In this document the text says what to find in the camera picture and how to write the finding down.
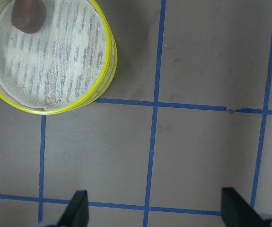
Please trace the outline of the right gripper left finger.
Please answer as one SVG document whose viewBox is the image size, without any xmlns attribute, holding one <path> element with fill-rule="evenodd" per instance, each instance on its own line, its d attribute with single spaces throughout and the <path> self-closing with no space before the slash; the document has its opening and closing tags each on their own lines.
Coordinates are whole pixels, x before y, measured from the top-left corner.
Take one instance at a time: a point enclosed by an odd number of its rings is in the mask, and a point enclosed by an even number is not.
<svg viewBox="0 0 272 227">
<path fill-rule="evenodd" d="M 89 205 L 87 190 L 76 191 L 57 221 L 43 222 L 39 227 L 87 227 Z"/>
</svg>

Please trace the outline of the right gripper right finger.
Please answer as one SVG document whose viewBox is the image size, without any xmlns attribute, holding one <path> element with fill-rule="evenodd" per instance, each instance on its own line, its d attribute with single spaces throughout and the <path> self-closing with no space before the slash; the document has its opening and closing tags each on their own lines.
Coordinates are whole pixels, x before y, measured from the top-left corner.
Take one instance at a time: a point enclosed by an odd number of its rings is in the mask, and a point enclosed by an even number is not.
<svg viewBox="0 0 272 227">
<path fill-rule="evenodd" d="M 226 227 L 272 227 L 272 218 L 262 218 L 233 187 L 221 189 L 221 219 Z"/>
</svg>

